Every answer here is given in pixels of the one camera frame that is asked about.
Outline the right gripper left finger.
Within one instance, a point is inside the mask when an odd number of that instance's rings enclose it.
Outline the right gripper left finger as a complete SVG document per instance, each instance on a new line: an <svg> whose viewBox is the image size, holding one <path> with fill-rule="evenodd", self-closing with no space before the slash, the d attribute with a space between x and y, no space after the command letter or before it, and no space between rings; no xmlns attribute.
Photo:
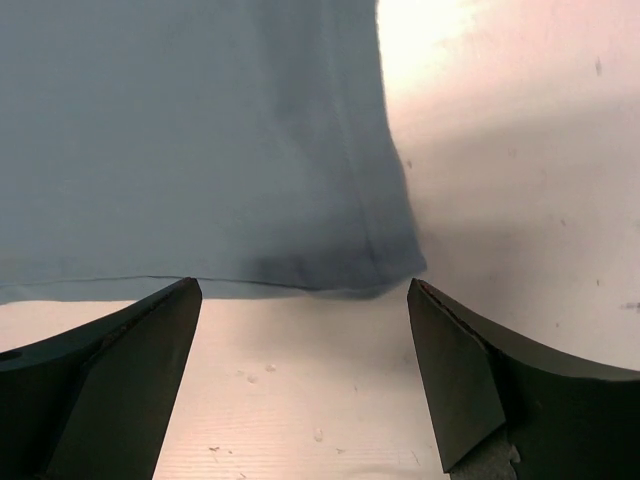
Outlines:
<svg viewBox="0 0 640 480"><path fill-rule="evenodd" d="M4 479L153 477L202 292L182 279L1 355Z"/></svg>

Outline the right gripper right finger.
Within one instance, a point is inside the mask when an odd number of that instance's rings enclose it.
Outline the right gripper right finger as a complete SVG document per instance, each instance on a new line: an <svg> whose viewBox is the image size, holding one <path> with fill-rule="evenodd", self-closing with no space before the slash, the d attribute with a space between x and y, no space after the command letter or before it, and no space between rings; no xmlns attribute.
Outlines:
<svg viewBox="0 0 640 480"><path fill-rule="evenodd" d="M639 374L543 345L413 280L411 330L452 479L639 475Z"/></svg>

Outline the teal blue t-shirt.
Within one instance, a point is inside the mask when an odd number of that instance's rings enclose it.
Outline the teal blue t-shirt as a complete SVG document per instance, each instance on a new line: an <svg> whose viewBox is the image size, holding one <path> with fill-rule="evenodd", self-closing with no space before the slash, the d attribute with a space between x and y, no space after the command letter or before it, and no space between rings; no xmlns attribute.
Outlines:
<svg viewBox="0 0 640 480"><path fill-rule="evenodd" d="M373 1L5 1L1 300L421 273Z"/></svg>

